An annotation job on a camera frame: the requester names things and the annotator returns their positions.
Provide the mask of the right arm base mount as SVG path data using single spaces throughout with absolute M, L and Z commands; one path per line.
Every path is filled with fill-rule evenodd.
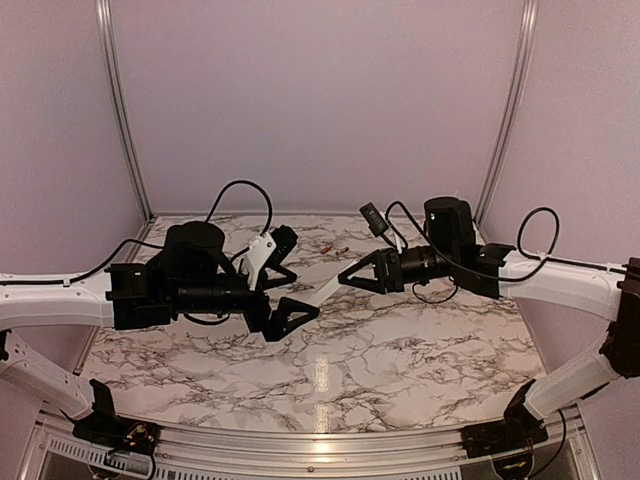
M 541 420 L 524 411 L 504 414 L 498 421 L 466 426 L 461 438 L 467 456 L 478 458 L 525 449 L 547 441 L 549 435 Z

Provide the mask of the white remote control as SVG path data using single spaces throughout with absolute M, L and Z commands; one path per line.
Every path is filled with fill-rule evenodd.
M 342 284 L 339 281 L 339 275 L 345 270 L 353 267 L 356 263 L 357 260 L 353 260 L 349 264 L 343 266 L 331 279 L 329 279 L 320 289 L 315 291 L 309 297 L 307 303 L 311 306 L 319 308 L 331 296 L 336 294 L 342 288 Z

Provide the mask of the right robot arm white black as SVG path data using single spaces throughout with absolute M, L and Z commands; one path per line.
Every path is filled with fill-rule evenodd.
M 479 296 L 555 304 L 609 324 L 593 346 L 518 390 L 495 428 L 502 446 L 519 446 L 551 413 L 612 381 L 638 377 L 638 259 L 608 266 L 530 254 L 520 245 L 480 245 L 466 201 L 436 197 L 424 211 L 418 231 L 425 245 L 376 250 L 341 272 L 339 283 L 387 294 L 448 277 Z

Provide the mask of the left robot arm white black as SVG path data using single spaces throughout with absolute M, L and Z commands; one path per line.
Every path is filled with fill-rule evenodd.
M 95 273 L 47 279 L 1 278 L 1 377 L 56 406 L 76 427 L 88 427 L 106 445 L 125 438 L 129 419 L 115 411 L 110 389 L 79 378 L 31 349 L 23 327 L 93 326 L 142 330 L 180 316 L 241 316 L 267 342 L 283 339 L 316 319 L 319 309 L 283 297 L 271 306 L 268 290 L 293 283 L 280 266 L 297 243 L 281 226 L 262 233 L 247 250 L 242 269 L 224 253 L 223 231 L 207 222 L 174 225 L 145 263 L 108 263 Z

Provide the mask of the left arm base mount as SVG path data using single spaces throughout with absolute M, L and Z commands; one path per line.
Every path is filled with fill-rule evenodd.
M 152 455 L 161 431 L 160 426 L 153 422 L 97 412 L 72 423 L 76 438 L 108 447 L 112 453 Z

